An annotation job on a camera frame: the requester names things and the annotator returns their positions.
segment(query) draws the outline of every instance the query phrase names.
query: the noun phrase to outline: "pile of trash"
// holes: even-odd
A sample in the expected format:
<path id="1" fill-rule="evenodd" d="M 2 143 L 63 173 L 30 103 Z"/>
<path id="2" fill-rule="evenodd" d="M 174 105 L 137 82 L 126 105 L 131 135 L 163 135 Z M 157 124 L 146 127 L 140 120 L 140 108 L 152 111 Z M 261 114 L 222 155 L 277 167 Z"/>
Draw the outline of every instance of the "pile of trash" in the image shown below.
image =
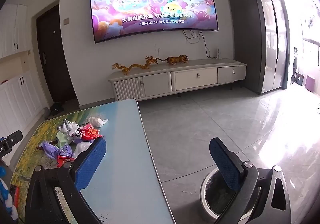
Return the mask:
<path id="1" fill-rule="evenodd" d="M 43 141 L 39 149 L 44 150 L 46 155 L 57 161 L 57 167 L 61 167 L 67 161 L 74 161 L 77 156 L 86 151 L 97 137 L 103 137 L 95 127 L 102 127 L 108 119 L 89 118 L 89 123 L 80 127 L 75 121 L 64 119 L 57 127 L 57 141 Z"/>

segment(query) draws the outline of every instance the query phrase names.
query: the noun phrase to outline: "white tv cabinet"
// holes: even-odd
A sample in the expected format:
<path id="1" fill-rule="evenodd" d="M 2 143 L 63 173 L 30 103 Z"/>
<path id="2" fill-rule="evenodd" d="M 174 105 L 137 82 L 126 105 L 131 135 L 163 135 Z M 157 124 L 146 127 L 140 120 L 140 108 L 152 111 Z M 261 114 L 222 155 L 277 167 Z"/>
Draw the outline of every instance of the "white tv cabinet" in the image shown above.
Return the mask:
<path id="1" fill-rule="evenodd" d="M 150 69 L 134 67 L 128 74 L 114 72 L 108 78 L 115 100 L 152 99 L 245 79 L 246 64 L 223 58 L 189 60 L 170 65 L 153 64 Z"/>

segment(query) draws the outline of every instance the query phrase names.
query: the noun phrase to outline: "blue table top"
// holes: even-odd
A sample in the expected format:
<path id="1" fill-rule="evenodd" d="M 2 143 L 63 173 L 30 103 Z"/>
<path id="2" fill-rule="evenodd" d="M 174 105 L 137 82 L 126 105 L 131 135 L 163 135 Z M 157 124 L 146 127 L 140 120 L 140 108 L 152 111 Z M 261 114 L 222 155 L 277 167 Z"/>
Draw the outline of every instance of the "blue table top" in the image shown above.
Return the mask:
<path id="1" fill-rule="evenodd" d="M 107 152 L 81 190 L 102 222 L 175 223 L 165 198 L 135 99 L 96 107 Z"/>

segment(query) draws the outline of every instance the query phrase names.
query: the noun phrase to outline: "television frame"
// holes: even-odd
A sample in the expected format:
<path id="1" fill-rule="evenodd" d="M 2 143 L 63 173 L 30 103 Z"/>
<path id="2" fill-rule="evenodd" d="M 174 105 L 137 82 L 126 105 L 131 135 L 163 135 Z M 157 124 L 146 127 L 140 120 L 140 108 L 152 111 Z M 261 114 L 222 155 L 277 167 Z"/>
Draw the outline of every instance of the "television frame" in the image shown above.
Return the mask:
<path id="1" fill-rule="evenodd" d="M 218 32 L 219 31 L 219 25 L 218 25 L 218 16 L 217 16 L 217 9 L 215 10 L 215 15 L 216 15 L 216 21 L 217 21 L 217 30 L 215 29 L 201 29 L 201 28 L 168 28 L 168 29 L 155 29 L 155 30 L 148 30 L 148 31 L 139 31 L 139 32 L 135 32 L 135 33 L 129 33 L 129 34 L 125 34 L 125 35 L 119 35 L 119 36 L 115 36 L 113 38 L 110 39 L 104 39 L 101 40 L 99 42 L 96 42 L 95 37 L 94 37 L 94 28 L 93 28 L 93 20 L 92 20 L 92 7 L 91 7 L 91 0 L 90 0 L 90 14 L 91 14 L 91 25 L 92 25 L 92 33 L 93 33 L 93 39 L 94 39 L 94 43 L 98 44 L 98 43 L 102 43 L 105 41 L 110 41 L 116 38 L 121 38 L 121 37 L 126 37 L 126 36 L 132 36 L 132 35 L 138 35 L 138 34 L 145 34 L 145 33 L 151 33 L 151 32 L 162 32 L 162 31 L 184 31 L 184 30 L 197 30 L 197 31 L 214 31 L 214 32 Z"/>

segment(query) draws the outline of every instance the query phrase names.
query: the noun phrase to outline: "refrigerator door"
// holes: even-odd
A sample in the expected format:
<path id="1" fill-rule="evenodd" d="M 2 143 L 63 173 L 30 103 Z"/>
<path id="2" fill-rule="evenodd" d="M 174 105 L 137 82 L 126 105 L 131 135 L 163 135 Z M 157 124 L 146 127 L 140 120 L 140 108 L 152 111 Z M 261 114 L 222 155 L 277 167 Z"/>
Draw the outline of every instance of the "refrigerator door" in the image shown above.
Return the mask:
<path id="1" fill-rule="evenodd" d="M 282 86 L 285 72 L 285 58 L 287 50 L 287 34 L 285 30 L 284 14 L 280 0 L 272 0 L 276 12 L 276 23 L 278 29 L 278 48 L 277 48 L 277 63 L 276 73 L 273 82 L 273 89 Z"/>
<path id="2" fill-rule="evenodd" d="M 261 0 L 264 20 L 266 24 L 267 42 L 262 45 L 267 46 L 266 68 L 264 73 L 262 92 L 267 92 L 273 89 L 273 81 L 276 73 L 277 60 L 277 34 L 276 34 L 276 19 L 273 11 L 271 0 Z"/>

